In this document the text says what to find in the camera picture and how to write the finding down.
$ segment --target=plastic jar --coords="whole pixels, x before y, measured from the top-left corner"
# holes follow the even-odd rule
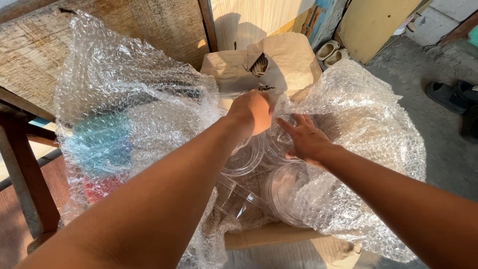
[[[266,202],[231,178],[220,174],[215,207],[248,228],[254,228],[267,210]]]
[[[292,114],[279,115],[286,122],[297,126]],[[264,132],[265,155],[269,160],[276,164],[288,164],[291,162],[302,162],[297,158],[287,159],[285,154],[293,148],[294,143],[291,136],[286,133],[273,119],[271,126]]]
[[[251,137],[246,146],[228,158],[222,173],[230,177],[248,174],[259,165],[263,156],[264,136],[259,134]]]
[[[262,197],[277,218],[295,227],[308,228],[294,211],[294,202],[297,192],[309,181],[305,163],[283,165],[267,177]]]

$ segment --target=bubble wrap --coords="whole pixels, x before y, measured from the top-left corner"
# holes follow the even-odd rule
[[[389,84],[356,62],[341,60],[309,90],[299,104],[286,100],[285,110],[314,114],[334,144],[425,182],[424,141]],[[298,191],[294,205],[305,224],[396,261],[416,259],[351,189],[322,169],[307,170],[310,182]]]
[[[220,116],[213,77],[76,13],[73,43],[54,97],[70,185],[61,225]],[[179,268],[226,262],[223,235],[240,225],[213,211],[216,197],[215,190]]]

